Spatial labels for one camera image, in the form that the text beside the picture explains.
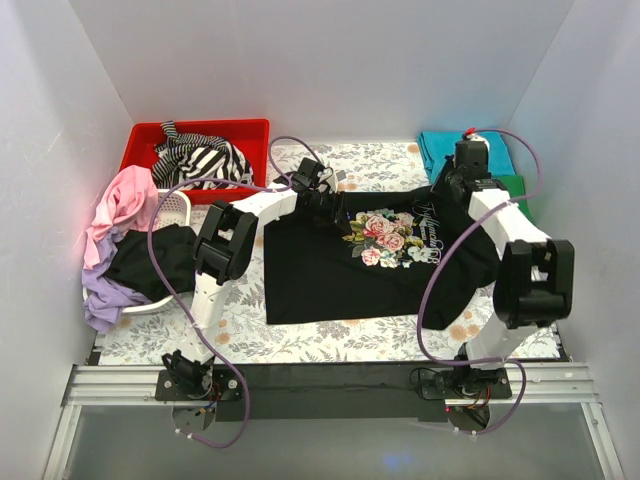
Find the black floral print t shirt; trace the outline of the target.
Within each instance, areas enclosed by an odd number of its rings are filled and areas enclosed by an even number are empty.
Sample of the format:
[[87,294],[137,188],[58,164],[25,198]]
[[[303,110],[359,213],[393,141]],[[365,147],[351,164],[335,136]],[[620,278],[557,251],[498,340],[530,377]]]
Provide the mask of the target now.
[[455,202],[429,187],[345,194],[347,230],[295,212],[264,230],[270,325],[419,314],[446,329],[496,279],[499,256]]

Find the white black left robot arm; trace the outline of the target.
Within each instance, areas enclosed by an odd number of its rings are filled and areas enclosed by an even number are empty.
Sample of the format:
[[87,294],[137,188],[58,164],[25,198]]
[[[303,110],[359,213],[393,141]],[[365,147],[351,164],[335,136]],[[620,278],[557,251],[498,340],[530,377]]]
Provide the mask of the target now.
[[178,344],[182,355],[205,363],[215,354],[205,345],[220,319],[232,283],[249,267],[256,234],[266,225],[307,210],[331,226],[349,226],[338,176],[329,166],[305,158],[298,169],[242,200],[217,201],[194,244],[195,288],[189,313],[191,330]]

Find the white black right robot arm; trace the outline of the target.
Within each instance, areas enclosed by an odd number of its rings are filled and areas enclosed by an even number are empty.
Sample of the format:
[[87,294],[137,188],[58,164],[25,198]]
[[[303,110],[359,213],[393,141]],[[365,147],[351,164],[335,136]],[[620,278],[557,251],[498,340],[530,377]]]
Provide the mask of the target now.
[[573,245],[552,239],[526,218],[506,187],[489,172],[489,153],[488,140],[465,134],[434,185],[436,192],[466,210],[500,257],[494,313],[452,361],[457,367],[453,387],[469,398],[488,386],[486,370],[503,367],[528,337],[568,317],[572,309]]

